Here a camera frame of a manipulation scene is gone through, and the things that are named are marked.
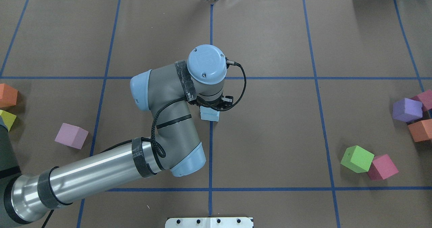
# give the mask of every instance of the red-orange block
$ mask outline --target red-orange block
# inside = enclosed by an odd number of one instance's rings
[[[6,84],[0,84],[0,108],[17,104],[18,90]]]
[[[432,119],[415,122],[408,125],[414,142],[432,139]]]

